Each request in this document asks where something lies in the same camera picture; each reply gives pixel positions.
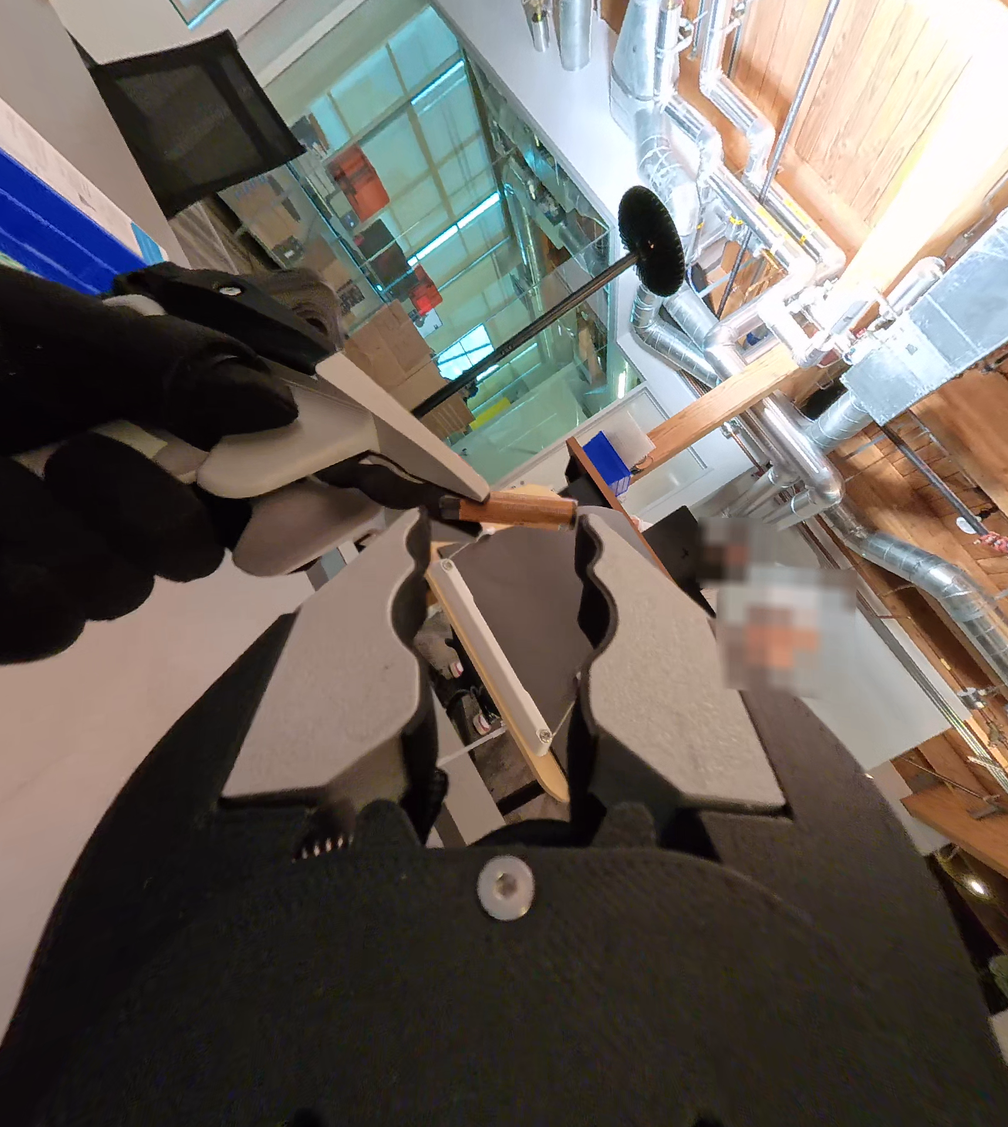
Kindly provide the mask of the wooden board with black mat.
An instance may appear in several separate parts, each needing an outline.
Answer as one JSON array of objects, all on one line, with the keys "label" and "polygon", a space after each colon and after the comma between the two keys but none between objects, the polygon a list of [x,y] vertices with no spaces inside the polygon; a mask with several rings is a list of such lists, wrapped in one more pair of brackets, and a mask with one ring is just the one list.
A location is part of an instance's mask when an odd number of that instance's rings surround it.
[{"label": "wooden board with black mat", "polygon": [[[596,506],[582,507],[582,515],[611,516],[662,568],[628,516]],[[569,788],[566,729],[558,725],[571,718],[581,664],[592,651],[578,622],[576,531],[499,529],[458,545],[427,571],[511,738],[539,786],[560,802]]]}]

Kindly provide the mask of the black office chair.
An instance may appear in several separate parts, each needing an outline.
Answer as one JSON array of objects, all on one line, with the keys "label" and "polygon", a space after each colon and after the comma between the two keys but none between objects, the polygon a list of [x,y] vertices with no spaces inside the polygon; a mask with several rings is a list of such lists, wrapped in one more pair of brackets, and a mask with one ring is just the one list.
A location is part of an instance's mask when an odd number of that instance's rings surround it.
[{"label": "black office chair", "polygon": [[231,32],[86,65],[163,218],[306,151]]}]

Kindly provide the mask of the small brown battery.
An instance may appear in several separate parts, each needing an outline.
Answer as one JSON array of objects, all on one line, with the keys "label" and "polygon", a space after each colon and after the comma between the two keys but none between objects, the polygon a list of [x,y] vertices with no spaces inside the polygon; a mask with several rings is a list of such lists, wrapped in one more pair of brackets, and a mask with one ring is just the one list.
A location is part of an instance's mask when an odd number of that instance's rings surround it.
[{"label": "small brown battery", "polygon": [[578,509],[572,498],[518,489],[492,491],[483,502],[454,495],[439,502],[441,520],[490,529],[575,529]]}]

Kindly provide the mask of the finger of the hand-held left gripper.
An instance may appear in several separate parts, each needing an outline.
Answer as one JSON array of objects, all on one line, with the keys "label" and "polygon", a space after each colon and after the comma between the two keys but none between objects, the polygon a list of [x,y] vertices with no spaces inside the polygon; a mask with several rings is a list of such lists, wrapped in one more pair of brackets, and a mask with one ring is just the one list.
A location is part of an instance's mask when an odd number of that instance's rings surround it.
[{"label": "finger of the hand-held left gripper", "polygon": [[456,515],[461,502],[489,500],[483,476],[345,355],[322,360],[313,380],[319,391],[362,409],[368,431],[348,440],[345,454],[327,455],[316,480],[355,489],[386,509],[428,515]]},{"label": "finger of the hand-held left gripper", "polygon": [[320,556],[401,515],[356,488],[299,480],[251,500],[251,515],[231,551],[235,567],[257,578],[306,571]]}]

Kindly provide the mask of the white board stand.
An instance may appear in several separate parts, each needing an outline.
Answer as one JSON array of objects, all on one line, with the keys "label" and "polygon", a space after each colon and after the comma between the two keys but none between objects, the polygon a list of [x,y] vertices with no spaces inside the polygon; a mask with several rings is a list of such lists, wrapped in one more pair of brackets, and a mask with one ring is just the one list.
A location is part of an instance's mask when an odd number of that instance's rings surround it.
[{"label": "white board stand", "polygon": [[434,609],[414,638],[428,665],[428,680],[444,719],[440,757],[450,778],[446,829],[466,841],[481,838],[499,825],[565,815],[539,786],[497,707],[484,687],[446,616]]}]

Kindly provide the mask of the black round-top pole stand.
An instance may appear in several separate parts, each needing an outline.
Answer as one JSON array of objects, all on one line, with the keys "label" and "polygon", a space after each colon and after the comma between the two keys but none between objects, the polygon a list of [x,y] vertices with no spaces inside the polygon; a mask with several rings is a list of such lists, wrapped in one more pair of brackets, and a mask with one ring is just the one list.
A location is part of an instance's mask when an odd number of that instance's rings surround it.
[{"label": "black round-top pole stand", "polygon": [[412,416],[423,419],[456,396],[478,387],[484,374],[506,362],[511,355],[524,348],[529,341],[585,303],[598,291],[607,289],[625,272],[635,270],[645,289],[660,298],[677,293],[686,278],[683,243],[673,218],[655,193],[643,186],[633,186],[624,193],[619,203],[618,233],[626,251],[620,259],[587,279],[580,289],[571,291],[525,328],[514,332],[488,355],[465,369],[454,380],[446,381],[445,387],[414,407]]}]

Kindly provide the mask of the small blue bin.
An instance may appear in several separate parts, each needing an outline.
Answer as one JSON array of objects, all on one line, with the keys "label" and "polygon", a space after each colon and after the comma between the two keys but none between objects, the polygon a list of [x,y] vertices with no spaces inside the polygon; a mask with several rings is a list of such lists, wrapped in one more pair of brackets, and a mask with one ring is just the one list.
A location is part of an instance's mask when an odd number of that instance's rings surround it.
[{"label": "small blue bin", "polygon": [[633,467],[625,462],[605,431],[594,431],[581,444],[582,454],[616,498],[620,498],[633,483]]}]

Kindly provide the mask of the person's left hand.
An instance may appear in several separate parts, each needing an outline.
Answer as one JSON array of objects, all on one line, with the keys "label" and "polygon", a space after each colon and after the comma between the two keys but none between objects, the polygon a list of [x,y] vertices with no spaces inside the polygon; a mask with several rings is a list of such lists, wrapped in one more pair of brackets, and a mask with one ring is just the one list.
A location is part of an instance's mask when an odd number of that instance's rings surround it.
[{"label": "person's left hand", "polygon": [[193,486],[105,427],[210,452],[298,415],[244,343],[0,264],[0,665],[64,653],[156,579],[211,576],[233,542]]}]

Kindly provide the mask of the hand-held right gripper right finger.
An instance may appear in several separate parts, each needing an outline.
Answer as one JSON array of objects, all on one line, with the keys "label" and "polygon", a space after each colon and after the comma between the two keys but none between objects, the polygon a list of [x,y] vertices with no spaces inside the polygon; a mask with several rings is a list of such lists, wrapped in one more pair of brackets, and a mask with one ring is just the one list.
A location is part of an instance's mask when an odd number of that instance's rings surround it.
[{"label": "hand-held right gripper right finger", "polygon": [[580,517],[575,567],[592,651],[568,727],[572,826],[591,835],[626,802],[645,807],[658,836],[701,811],[787,811],[706,611],[611,516]]}]

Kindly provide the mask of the orange 3D printer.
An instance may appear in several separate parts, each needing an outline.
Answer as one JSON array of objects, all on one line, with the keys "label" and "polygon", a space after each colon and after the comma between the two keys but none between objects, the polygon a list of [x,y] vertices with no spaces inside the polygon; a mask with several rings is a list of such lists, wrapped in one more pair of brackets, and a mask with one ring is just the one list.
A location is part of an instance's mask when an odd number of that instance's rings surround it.
[{"label": "orange 3D printer", "polygon": [[331,157],[327,162],[327,172],[346,197],[350,210],[359,222],[370,221],[389,205],[389,193],[375,167],[359,144],[345,147]]},{"label": "orange 3D printer", "polygon": [[443,302],[440,290],[425,268],[415,264],[403,277],[403,298],[414,323],[422,323]]}]

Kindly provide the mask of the blue plastic bin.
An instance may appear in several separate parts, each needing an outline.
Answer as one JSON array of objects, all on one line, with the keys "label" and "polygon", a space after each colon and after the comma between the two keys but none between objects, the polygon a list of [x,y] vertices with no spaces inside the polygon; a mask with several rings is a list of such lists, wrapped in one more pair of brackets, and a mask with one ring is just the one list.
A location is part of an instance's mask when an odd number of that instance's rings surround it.
[{"label": "blue plastic bin", "polygon": [[127,227],[123,242],[0,149],[0,265],[101,295],[117,275],[167,259],[140,227]]}]

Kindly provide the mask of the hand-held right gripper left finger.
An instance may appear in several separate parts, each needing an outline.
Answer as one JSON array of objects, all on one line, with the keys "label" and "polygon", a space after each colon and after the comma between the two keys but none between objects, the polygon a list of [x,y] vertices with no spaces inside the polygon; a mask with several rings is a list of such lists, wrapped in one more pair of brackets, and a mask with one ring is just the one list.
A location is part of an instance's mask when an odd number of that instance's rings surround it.
[{"label": "hand-held right gripper left finger", "polygon": [[220,796],[353,827],[398,805],[421,842],[439,811],[439,738],[414,637],[426,614],[430,521],[403,513],[299,607]]}]

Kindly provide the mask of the wooden standing desk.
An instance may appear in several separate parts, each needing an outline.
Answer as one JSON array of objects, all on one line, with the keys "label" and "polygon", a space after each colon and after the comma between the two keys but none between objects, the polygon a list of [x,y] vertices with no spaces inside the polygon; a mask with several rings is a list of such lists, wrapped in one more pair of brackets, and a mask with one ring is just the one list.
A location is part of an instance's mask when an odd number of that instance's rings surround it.
[{"label": "wooden standing desk", "polygon": [[749,365],[725,378],[719,387],[649,432],[652,451],[635,463],[633,479],[657,474],[699,444],[725,421],[737,418],[764,449],[772,468],[813,483],[826,468],[826,458],[804,433],[801,414],[782,396],[782,387],[799,371],[782,344],[764,347]]}]

